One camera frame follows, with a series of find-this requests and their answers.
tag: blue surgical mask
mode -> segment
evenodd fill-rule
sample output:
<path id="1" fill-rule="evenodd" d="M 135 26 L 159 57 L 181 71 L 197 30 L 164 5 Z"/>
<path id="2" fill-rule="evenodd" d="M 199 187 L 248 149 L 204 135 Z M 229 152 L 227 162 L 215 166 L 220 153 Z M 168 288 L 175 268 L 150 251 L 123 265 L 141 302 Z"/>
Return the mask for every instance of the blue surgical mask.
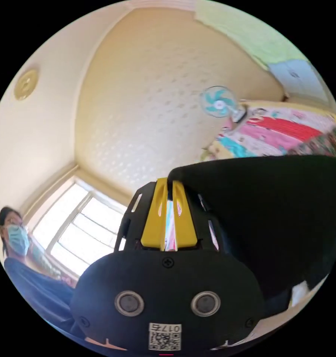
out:
<path id="1" fill-rule="evenodd" d="M 26 230 L 16 225 L 9 225 L 7 230 L 9 236 L 9 246 L 16 254 L 23 257 L 26 256 L 30 246 Z"/>

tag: window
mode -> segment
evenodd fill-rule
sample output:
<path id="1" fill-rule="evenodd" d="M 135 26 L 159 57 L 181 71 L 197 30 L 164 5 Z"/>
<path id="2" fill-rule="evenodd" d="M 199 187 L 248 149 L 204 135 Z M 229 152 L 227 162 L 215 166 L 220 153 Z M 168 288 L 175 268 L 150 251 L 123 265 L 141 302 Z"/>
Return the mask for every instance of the window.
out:
<path id="1" fill-rule="evenodd" d="M 33 230 L 37 242 L 74 275 L 113 252 L 125 207 L 73 184 Z M 119 250 L 124 247 L 122 239 Z"/>

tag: qr code label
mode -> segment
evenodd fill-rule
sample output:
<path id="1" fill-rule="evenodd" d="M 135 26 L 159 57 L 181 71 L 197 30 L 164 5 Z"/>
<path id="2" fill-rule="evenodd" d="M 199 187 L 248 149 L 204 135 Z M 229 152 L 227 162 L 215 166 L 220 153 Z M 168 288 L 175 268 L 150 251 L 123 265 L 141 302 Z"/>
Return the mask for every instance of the qr code label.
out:
<path id="1" fill-rule="evenodd" d="M 151 351 L 180 351 L 181 325 L 149 324 L 149 347 Z"/>

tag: window frame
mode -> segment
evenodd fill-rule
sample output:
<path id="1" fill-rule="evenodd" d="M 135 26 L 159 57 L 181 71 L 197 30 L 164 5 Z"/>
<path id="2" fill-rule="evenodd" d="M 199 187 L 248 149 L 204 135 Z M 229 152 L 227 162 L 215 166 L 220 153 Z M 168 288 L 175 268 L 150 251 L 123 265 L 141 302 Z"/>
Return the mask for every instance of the window frame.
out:
<path id="1" fill-rule="evenodd" d="M 79 204 L 72 210 L 72 212 L 68 215 L 68 217 L 65 219 L 63 224 L 60 226 L 56 234 L 54 235 L 53 239 L 50 241 L 49 245 L 47 246 L 46 249 L 44 249 L 41 244 L 35 239 L 35 236 L 33 236 L 34 239 L 34 244 L 37 245 L 42 251 L 44 256 L 49 260 L 51 264 L 53 264 L 56 268 L 64 272 L 65 274 L 71 276 L 75 280 L 79 279 L 79 275 L 75 272 L 73 272 L 71 269 L 69 269 L 67 266 L 64 265 L 63 262 L 60 262 L 57 260 L 55 257 L 51 255 L 51 250 L 54 247 L 54 245 L 60 240 L 61 236 L 63 233 L 66 231 L 68 226 L 73 223 L 75 218 L 82 212 L 82 210 L 85 208 L 85 206 L 91 201 L 92 198 L 95 198 L 97 201 L 101 202 L 105 206 L 111 208 L 112 210 L 124 214 L 125 210 L 127 209 L 124 205 L 120 204 L 119 202 L 116 202 L 115 200 L 106 197 L 103 193 L 99 192 L 98 190 L 94 189 L 92 186 L 88 185 L 85 183 L 83 180 L 74 177 L 72 180 L 72 183 L 68 188 L 66 188 L 53 202 L 52 204 L 45 210 L 45 212 L 42 214 L 40 219 L 35 223 L 35 225 L 32 228 L 32 232 L 37 228 L 37 226 L 40 224 L 41 220 L 44 218 L 44 216 L 52 209 L 52 207 L 57 203 L 59 199 L 65 195 L 68 190 L 70 190 L 74 185 L 78 185 L 82 187 L 84 190 L 87 191 L 87 195 L 79 202 Z"/>

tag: yellow bracket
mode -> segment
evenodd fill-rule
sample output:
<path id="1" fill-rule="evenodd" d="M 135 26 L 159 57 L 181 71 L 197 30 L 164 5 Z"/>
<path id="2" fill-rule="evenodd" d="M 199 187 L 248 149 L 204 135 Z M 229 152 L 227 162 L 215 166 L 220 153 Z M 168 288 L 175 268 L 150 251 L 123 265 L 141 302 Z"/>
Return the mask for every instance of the yellow bracket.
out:
<path id="1" fill-rule="evenodd" d="M 183 184 L 178 181 L 173 181 L 173 207 L 176 248 L 196 246 L 198 240 L 196 238 L 188 200 L 185 196 Z"/>
<path id="2" fill-rule="evenodd" d="M 159 248 L 164 251 L 167 201 L 167 178 L 159 178 L 141 238 L 141 244 L 144 247 Z"/>

